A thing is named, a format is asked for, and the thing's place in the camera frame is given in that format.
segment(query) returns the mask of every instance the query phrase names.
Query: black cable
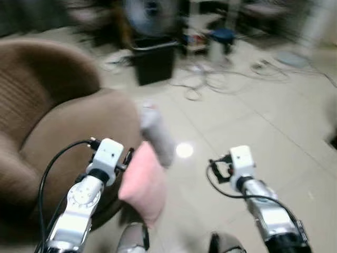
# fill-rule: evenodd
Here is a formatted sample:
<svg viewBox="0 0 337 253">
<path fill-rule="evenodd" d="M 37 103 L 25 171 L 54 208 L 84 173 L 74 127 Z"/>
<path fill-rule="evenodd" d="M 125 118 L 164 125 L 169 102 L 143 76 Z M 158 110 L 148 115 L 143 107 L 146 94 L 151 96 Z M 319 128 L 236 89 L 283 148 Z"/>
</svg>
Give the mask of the black cable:
<svg viewBox="0 0 337 253">
<path fill-rule="evenodd" d="M 43 219 L 43 190 L 44 190 L 46 178 L 48 176 L 48 173 L 49 173 L 50 169 L 52 168 L 53 164 L 55 163 L 55 161 L 63 153 L 65 153 L 67 150 L 71 149 L 72 147 L 74 147 L 76 145 L 79 145 L 79 144 L 83 144 L 83 143 L 90 144 L 91 140 L 76 141 L 76 142 L 70 144 L 69 146 L 65 147 L 64 149 L 62 149 L 59 153 L 57 153 L 56 156 L 54 156 L 52 158 L 52 160 L 49 162 L 49 164 L 48 164 L 48 166 L 47 166 L 46 170 L 44 171 L 43 176 L 41 178 L 41 182 L 40 182 L 39 189 L 38 189 L 37 207 L 38 207 L 38 216 L 39 216 L 39 226 L 40 226 L 40 231 L 41 231 L 41 244 L 42 244 L 41 249 L 42 249 L 42 252 L 45 248 L 45 242 L 46 242 L 46 228 L 45 228 L 45 223 L 44 223 L 44 219 Z"/>
<path fill-rule="evenodd" d="M 271 197 L 267 197 L 267 196 L 261 196 L 261 195 L 231 195 L 231 194 L 228 194 L 222 190 L 220 190 L 211 180 L 210 178 L 210 175 L 209 175 L 209 170 L 211 169 L 211 166 L 208 165 L 207 166 L 207 169 L 206 169 L 206 177 L 207 177 L 207 180 L 209 181 L 209 183 L 211 184 L 211 186 L 217 191 L 219 192 L 220 194 L 226 196 L 226 197 L 229 197 L 229 198 L 233 198 L 233 199 L 251 199 L 251 198 L 258 198 L 258 199 L 267 199 L 267 200 L 270 200 L 270 201 L 273 201 L 275 203 L 277 203 L 280 207 L 282 207 L 286 212 L 287 214 L 289 215 L 291 221 L 294 223 L 296 229 L 299 231 L 300 234 L 302 234 L 302 231 L 298 225 L 298 219 L 296 218 L 295 214 L 288 208 L 286 207 L 283 203 L 281 203 L 280 201 L 274 199 L 274 198 L 271 198 Z"/>
</svg>

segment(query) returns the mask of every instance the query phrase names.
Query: black trash bin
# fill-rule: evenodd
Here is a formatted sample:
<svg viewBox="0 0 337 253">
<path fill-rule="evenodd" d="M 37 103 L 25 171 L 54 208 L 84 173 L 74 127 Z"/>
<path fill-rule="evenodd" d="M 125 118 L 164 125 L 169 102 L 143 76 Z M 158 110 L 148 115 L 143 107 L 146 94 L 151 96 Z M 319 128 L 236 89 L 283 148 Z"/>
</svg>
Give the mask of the black trash bin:
<svg viewBox="0 0 337 253">
<path fill-rule="evenodd" d="M 172 77 L 174 48 L 177 41 L 171 38 L 147 38 L 135 40 L 133 65 L 139 85 L 146 85 Z"/>
</svg>

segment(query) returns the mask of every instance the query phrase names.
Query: pink pillow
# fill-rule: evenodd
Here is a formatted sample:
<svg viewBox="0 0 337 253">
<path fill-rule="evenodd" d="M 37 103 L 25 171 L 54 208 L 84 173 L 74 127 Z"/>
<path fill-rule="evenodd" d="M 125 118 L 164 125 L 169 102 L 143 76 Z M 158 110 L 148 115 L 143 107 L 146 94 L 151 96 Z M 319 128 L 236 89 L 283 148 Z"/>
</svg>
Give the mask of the pink pillow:
<svg viewBox="0 0 337 253">
<path fill-rule="evenodd" d="M 118 197 L 138 211 L 149 228 L 154 226 L 165 205 L 166 180 L 164 168 L 148 142 L 136 150 L 124 172 Z"/>
</svg>

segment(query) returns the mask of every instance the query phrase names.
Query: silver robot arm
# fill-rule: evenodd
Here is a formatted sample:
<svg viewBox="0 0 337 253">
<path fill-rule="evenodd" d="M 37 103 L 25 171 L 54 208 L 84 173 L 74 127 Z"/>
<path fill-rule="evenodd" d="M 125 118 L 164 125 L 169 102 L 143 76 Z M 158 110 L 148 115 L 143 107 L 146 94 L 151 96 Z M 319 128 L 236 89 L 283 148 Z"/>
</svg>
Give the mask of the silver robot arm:
<svg viewBox="0 0 337 253">
<path fill-rule="evenodd" d="M 111 139 L 97 141 L 97 146 L 92 163 L 86 169 L 86 177 L 68 192 L 66 209 L 57 219 L 47 239 L 48 253 L 83 251 L 91 229 L 91 216 L 104 187 L 115 181 L 115 169 L 124 149 Z"/>
<path fill-rule="evenodd" d="M 227 178 L 217 169 L 216 163 L 220 161 L 230 166 Z M 301 221 L 278 201 L 271 188 L 254 178 L 256 166 L 248 146 L 231 148 L 228 155 L 217 161 L 210 160 L 210 166 L 219 183 L 230 182 L 232 189 L 243 195 L 270 253 L 311 253 Z"/>
</svg>

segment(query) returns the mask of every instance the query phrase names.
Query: floor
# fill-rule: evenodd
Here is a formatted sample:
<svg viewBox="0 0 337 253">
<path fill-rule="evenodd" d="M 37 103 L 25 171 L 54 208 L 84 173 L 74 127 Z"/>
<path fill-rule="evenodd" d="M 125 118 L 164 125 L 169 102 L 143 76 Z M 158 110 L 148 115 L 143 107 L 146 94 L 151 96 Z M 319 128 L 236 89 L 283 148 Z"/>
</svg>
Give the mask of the floor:
<svg viewBox="0 0 337 253">
<path fill-rule="evenodd" d="M 86 50 L 64 28 L 30 37 Z M 278 64 L 276 52 L 239 41 L 230 70 L 253 75 L 250 65 L 259 59 Z M 221 78 L 229 94 L 203 88 L 202 101 L 192 102 L 184 98 L 184 88 L 168 81 L 137 86 L 132 68 L 105 71 L 102 57 L 97 53 L 93 60 L 103 86 L 128 93 L 137 104 L 154 101 L 176 142 L 194 149 L 189 158 L 177 157 L 166 172 L 167 203 L 150 231 L 151 253 L 206 253 L 212 231 L 237 236 L 248 252 L 267 252 L 244 201 L 221 196 L 205 177 L 208 159 L 242 144 L 251 147 L 257 177 L 303 220 L 313 252 L 337 252 L 337 151 L 326 143 L 337 120 L 337 89 L 326 78 L 290 74 L 283 81 L 261 81 L 227 75 Z M 337 81 L 336 57 L 336 48 L 323 48 L 313 62 Z M 179 67 L 183 63 L 177 66 L 171 84 L 191 74 Z M 195 85 L 198 79 L 185 81 Z M 115 252 L 122 231 L 118 226 L 117 215 L 91 234 L 85 252 Z"/>
</svg>

